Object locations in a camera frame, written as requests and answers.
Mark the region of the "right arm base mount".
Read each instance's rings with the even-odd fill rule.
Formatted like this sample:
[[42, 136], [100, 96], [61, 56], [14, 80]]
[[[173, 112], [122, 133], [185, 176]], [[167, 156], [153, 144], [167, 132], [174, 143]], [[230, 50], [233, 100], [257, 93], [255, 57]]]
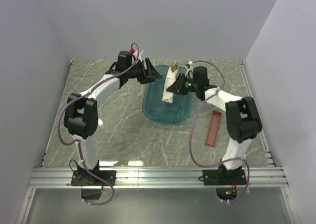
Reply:
[[243, 169], [237, 171], [226, 170], [203, 170], [202, 175], [198, 178], [204, 185], [221, 186], [221, 185], [246, 185], [247, 179]]

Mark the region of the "white paper napkin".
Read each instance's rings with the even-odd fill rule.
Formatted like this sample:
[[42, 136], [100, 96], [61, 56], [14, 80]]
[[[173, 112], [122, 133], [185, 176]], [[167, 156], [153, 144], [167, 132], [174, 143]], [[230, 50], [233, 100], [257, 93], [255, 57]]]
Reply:
[[163, 102], [167, 102], [170, 104], [173, 103], [174, 93], [167, 92], [166, 89], [175, 82], [177, 73], [178, 73], [178, 70], [172, 73], [170, 68], [167, 71], [164, 88], [163, 88], [162, 99], [161, 99]]

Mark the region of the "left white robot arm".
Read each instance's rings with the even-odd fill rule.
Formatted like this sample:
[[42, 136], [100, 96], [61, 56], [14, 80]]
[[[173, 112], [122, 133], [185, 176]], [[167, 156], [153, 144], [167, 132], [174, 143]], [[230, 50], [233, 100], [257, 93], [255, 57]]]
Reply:
[[142, 59], [138, 51], [120, 51], [117, 61], [99, 82], [81, 93], [68, 96], [58, 123], [63, 124], [73, 138], [71, 142], [61, 142], [67, 146], [77, 146], [79, 175], [91, 179], [99, 178], [99, 160], [92, 138], [98, 127], [98, 103], [107, 99], [130, 79], [136, 79], [143, 85], [161, 78], [150, 59]]

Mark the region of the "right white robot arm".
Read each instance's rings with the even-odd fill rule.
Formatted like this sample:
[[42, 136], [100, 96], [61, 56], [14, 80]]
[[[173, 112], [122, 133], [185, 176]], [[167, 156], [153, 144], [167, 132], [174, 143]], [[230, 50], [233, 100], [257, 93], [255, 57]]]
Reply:
[[232, 179], [241, 171], [246, 151], [262, 130], [262, 122], [252, 97], [240, 97], [223, 91], [209, 82], [207, 68], [198, 66], [192, 73], [180, 73], [166, 88], [167, 92], [187, 95], [194, 92], [204, 104], [211, 104], [226, 113], [226, 127], [230, 137], [225, 155], [220, 161], [220, 179]]

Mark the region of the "teal transparent plastic bin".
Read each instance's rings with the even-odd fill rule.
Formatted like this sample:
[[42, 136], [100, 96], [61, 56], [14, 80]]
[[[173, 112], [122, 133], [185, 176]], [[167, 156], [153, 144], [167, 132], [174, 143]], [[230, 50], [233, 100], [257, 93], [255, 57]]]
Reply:
[[163, 102], [162, 95], [169, 66], [158, 65], [156, 70], [162, 79], [146, 85], [142, 102], [143, 113], [149, 119], [165, 123], [177, 124], [188, 118], [191, 111], [192, 95], [174, 95], [173, 102]]

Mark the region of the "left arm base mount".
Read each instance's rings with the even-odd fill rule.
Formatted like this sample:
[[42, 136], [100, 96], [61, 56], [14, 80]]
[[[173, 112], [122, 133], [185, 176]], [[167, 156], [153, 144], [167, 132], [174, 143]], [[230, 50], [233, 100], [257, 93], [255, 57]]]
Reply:
[[95, 175], [102, 180], [88, 174], [86, 170], [81, 172], [75, 170], [73, 172], [71, 186], [109, 186], [115, 185], [117, 172], [114, 170], [109, 171], [98, 171]]

